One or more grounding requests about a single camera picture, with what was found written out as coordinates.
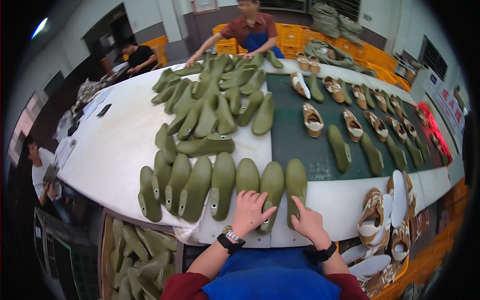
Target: green cutting mat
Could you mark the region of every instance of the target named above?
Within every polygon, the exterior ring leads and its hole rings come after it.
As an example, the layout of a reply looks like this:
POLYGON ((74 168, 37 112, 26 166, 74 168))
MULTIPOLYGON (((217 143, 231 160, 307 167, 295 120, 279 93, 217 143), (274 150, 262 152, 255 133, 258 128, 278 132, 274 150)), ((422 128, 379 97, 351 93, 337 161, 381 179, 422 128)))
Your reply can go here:
MULTIPOLYGON (((395 165, 390 152, 388 151, 386 144, 380 142, 373 127, 367 122, 367 119, 363 114, 364 110, 357 105, 355 97, 350 89, 351 85, 347 83, 347 91, 353 103, 351 106, 348 106, 345 103, 336 103, 332 99, 330 93, 323 86, 320 78, 317 80, 317 83, 324 95, 323 103, 318 103, 313 99, 308 100, 299 95, 290 85, 289 75, 267 75, 268 90, 272 92, 275 101, 275 115, 272 127, 272 159, 280 163, 285 169, 287 163, 292 158, 298 158, 305 166, 308 181, 348 180, 373 177, 370 173, 367 157, 360 143, 354 143, 348 136, 347 127, 342 115, 343 109, 347 108, 358 119, 363 127, 363 131, 370 137, 373 146, 382 153, 384 169, 381 176, 391 176, 392 172, 395 170, 395 165), (302 107, 305 101, 308 101, 318 110, 325 123, 322 134, 316 139, 311 138, 307 134, 307 129, 303 124, 302 107), (345 174, 340 173, 336 168, 335 155, 327 139, 328 127, 332 124, 338 127, 342 133, 343 141, 350 147, 352 162, 345 174)), ((418 169, 413 165, 410 152, 408 152, 404 144, 400 143, 395 132, 384 119, 384 116, 388 115, 400 120, 398 115, 392 115, 388 111, 384 113, 378 107, 373 95, 372 99, 375 102, 376 108, 368 108, 368 110, 384 120, 395 144, 405 152, 405 156, 407 157, 407 167, 405 171, 407 173, 429 170, 442 166, 440 156, 428 136, 431 130, 430 128, 425 128, 420 123, 420 119, 415 113, 415 109, 412 105, 404 102, 404 110, 408 115, 408 120, 412 122, 413 126, 415 126, 420 139, 430 150, 430 158, 418 169)), ((415 147, 417 147, 415 141, 410 141, 415 147)))

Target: black smartwatch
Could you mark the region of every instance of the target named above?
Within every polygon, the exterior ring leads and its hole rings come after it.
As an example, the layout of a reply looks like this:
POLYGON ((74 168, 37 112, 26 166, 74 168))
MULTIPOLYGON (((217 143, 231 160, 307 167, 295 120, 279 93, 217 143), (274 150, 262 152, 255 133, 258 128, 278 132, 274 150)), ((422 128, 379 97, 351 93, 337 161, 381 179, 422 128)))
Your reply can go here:
POLYGON ((303 249, 303 254, 312 262, 325 262, 327 261, 333 253, 336 251, 336 245, 334 242, 326 250, 318 251, 315 249, 315 246, 310 245, 303 249))

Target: hand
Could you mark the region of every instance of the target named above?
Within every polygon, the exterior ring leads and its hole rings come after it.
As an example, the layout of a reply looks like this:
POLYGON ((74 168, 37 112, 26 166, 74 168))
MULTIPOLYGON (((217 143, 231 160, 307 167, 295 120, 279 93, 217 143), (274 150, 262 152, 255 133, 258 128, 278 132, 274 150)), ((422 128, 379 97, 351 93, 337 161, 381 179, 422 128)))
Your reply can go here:
POLYGON ((314 210, 305 208, 297 196, 292 196, 292 200, 300 214, 300 221, 296 216, 290 216, 295 230, 311 240, 318 250, 328 249, 332 241, 323 227, 324 220, 322 215, 314 210))
POLYGON ((193 67, 193 64, 200 58, 198 53, 193 54, 185 63, 185 68, 193 67))
POLYGON ((234 222, 232 231, 242 239, 255 228, 259 227, 276 210, 276 206, 270 207, 262 214, 262 207, 268 193, 261 195, 255 191, 241 191, 237 196, 234 222))

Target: ceiling light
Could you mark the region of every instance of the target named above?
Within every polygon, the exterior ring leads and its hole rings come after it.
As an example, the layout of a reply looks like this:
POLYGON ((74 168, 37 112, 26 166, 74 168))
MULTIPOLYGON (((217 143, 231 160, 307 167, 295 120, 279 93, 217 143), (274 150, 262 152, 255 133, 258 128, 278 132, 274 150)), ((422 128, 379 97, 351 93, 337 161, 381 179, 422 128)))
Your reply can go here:
POLYGON ((38 27, 35 29, 35 32, 33 33, 30 39, 34 38, 40 31, 42 31, 43 27, 45 27, 45 23, 47 23, 47 19, 48 18, 45 18, 45 20, 43 20, 42 23, 38 25, 38 27))

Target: smartphone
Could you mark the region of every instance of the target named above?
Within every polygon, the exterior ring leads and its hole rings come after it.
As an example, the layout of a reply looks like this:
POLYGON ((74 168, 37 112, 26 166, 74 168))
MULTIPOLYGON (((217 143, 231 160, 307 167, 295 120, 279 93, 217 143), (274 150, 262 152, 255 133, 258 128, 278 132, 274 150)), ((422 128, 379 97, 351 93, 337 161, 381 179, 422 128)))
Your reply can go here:
POLYGON ((111 104, 105 105, 105 107, 102 109, 102 111, 98 113, 97 117, 103 117, 103 115, 105 115, 107 113, 110 106, 112 106, 112 105, 111 104))

